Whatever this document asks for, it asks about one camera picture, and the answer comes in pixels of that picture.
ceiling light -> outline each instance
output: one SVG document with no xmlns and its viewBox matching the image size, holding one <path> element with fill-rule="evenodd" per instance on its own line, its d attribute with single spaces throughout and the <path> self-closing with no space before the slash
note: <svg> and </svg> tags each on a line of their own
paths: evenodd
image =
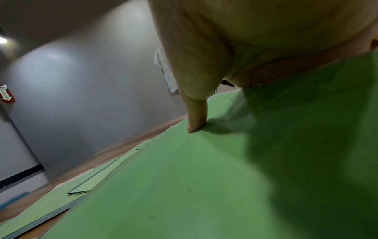
<svg viewBox="0 0 378 239">
<path fill-rule="evenodd" d="M 0 37 L 0 44 L 5 44 L 7 42 L 8 42 L 7 39 Z"/>
</svg>

gray wall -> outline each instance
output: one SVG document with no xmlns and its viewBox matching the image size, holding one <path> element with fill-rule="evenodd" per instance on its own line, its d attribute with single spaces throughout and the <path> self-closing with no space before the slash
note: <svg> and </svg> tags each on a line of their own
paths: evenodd
<svg viewBox="0 0 378 239">
<path fill-rule="evenodd" d="M 3 106 L 50 180 L 185 114 L 154 64 L 159 47 L 147 2 L 134 0 L 0 73 L 16 99 Z"/>
<path fill-rule="evenodd" d="M 0 106 L 0 180 L 38 165 Z"/>
</svg>

green panel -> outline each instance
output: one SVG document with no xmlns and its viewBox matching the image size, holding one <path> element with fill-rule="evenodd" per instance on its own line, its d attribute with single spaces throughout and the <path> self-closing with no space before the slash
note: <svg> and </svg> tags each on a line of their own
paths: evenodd
<svg viewBox="0 0 378 239">
<path fill-rule="evenodd" d="M 17 217 L 1 224 L 0 238 L 14 238 L 72 207 L 72 205 L 85 194 L 67 196 L 67 190 L 81 184 L 83 181 L 111 165 L 114 161 L 115 159 L 106 162 L 92 169 L 89 173 L 53 189 Z"/>
<path fill-rule="evenodd" d="M 209 100 L 43 239 L 378 238 L 378 56 Z"/>
<path fill-rule="evenodd" d="M 114 169 L 116 169 L 123 161 L 129 159 L 129 157 L 135 153 L 137 153 L 140 149 L 147 146 L 150 142 L 152 142 L 154 138 L 143 141 L 139 145 L 135 146 L 133 149 L 128 151 L 126 154 L 119 157 L 114 163 L 106 167 L 104 170 L 98 172 L 97 174 L 93 175 L 92 177 L 88 178 L 85 182 L 78 185 L 74 189 L 68 192 L 68 194 L 80 194 L 80 193 L 87 193 L 92 190 L 97 184 L 99 184 L 107 175 L 109 175 Z"/>
</svg>

